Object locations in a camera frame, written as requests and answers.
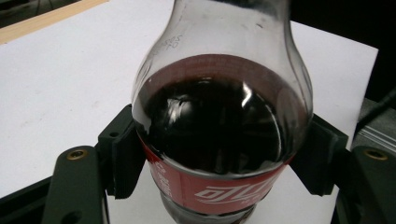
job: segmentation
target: coca-cola bottle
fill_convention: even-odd
[[[133,117],[177,223],[243,223],[304,140],[312,90],[289,0],[176,0]]]

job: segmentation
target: white table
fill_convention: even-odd
[[[0,197],[52,174],[59,154],[93,146],[130,103],[139,64],[172,0],[112,0],[0,46]],[[315,113],[351,136],[376,49],[294,23]],[[337,189],[312,196],[290,169],[248,223],[330,223]],[[174,223],[147,165],[129,200],[109,200],[112,223]]]

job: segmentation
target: wooden edge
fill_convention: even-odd
[[[53,11],[20,21],[15,24],[0,29],[0,45],[5,44],[23,35],[28,35],[34,31],[52,25],[55,22],[64,20],[83,12],[91,7],[95,7],[108,0],[81,0],[65,7],[57,8]]]

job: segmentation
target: coca-cola label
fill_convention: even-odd
[[[175,203],[198,213],[219,215],[260,201],[286,167],[239,179],[215,179],[182,172],[144,146],[151,174],[158,188]]]

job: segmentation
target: mounting hole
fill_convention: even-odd
[[[117,137],[117,136],[119,136],[119,133],[111,133],[110,134],[110,137]]]
[[[385,153],[375,149],[366,149],[364,150],[364,154],[370,157],[371,159],[378,161],[385,161],[388,159],[388,156]]]
[[[76,224],[78,223],[82,218],[82,213],[81,211],[74,211],[62,218],[62,224]]]
[[[81,158],[84,158],[85,156],[88,155],[88,151],[85,149],[76,149],[74,151],[71,151],[67,154],[67,159],[70,161],[75,161],[79,160]]]

